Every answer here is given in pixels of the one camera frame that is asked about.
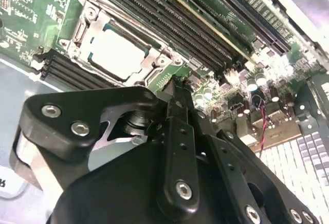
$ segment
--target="black bracket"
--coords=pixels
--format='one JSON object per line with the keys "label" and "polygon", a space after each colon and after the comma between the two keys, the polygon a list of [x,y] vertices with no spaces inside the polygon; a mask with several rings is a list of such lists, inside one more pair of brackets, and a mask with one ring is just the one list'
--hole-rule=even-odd
{"label": "black bracket", "polygon": [[[39,95],[25,102],[11,163],[35,182],[32,166],[17,153],[24,138],[64,190],[51,224],[91,219],[283,224],[295,223],[292,210],[318,223],[235,134],[215,133],[209,118],[194,108],[189,86],[174,76],[163,92],[167,102],[143,87]],[[60,113],[51,109],[45,115],[47,105]],[[87,129],[77,133],[76,123]],[[148,141],[89,172],[96,141],[124,133],[144,134]]]}

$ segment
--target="screw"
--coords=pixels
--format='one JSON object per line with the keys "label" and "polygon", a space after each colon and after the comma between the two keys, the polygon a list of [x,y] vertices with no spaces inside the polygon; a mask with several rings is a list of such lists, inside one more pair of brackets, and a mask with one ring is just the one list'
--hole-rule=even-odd
{"label": "screw", "polygon": [[179,101],[176,101],[176,105],[177,105],[178,107],[183,107]]}
{"label": "screw", "polygon": [[71,131],[80,137],[87,136],[89,134],[89,127],[85,123],[75,122],[71,126]]}
{"label": "screw", "polygon": [[177,182],[176,191],[179,196],[185,200],[189,200],[192,198],[192,190],[190,186],[183,181]]}
{"label": "screw", "polygon": [[96,11],[92,7],[87,7],[85,13],[86,13],[87,19],[89,19],[89,20],[94,20],[97,16]]}
{"label": "screw", "polygon": [[291,209],[290,212],[293,215],[293,218],[297,223],[300,224],[303,222],[302,217],[300,217],[300,215],[296,212],[296,210]]}
{"label": "screw", "polygon": [[314,223],[312,217],[305,211],[302,211],[303,215],[305,216],[306,220],[308,220],[310,223]]}
{"label": "screw", "polygon": [[246,213],[248,218],[254,223],[254,224],[260,224],[261,218],[257,211],[250,205],[247,205],[246,207]]}
{"label": "screw", "polygon": [[62,113],[59,107],[56,107],[54,105],[43,106],[41,108],[41,112],[44,116],[47,116],[49,118],[57,118]]}
{"label": "screw", "polygon": [[206,117],[206,115],[205,115],[204,113],[202,113],[201,111],[198,111],[197,113],[198,113],[199,116],[200,116],[201,118],[203,118],[203,119]]}
{"label": "screw", "polygon": [[233,138],[234,138],[233,134],[230,133],[230,132],[226,132],[226,135],[227,135],[230,139],[233,139]]}

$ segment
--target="cable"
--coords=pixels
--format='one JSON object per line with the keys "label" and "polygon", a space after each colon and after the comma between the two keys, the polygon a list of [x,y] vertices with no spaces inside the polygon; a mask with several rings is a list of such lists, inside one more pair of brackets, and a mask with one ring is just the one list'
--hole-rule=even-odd
{"label": "cable", "polygon": [[265,112],[265,106],[261,107],[261,113],[263,118],[263,133],[262,133],[262,139],[261,139],[261,151],[259,152],[259,158],[261,158],[263,149],[264,149],[264,142],[265,142],[265,130],[266,130],[266,112]]}

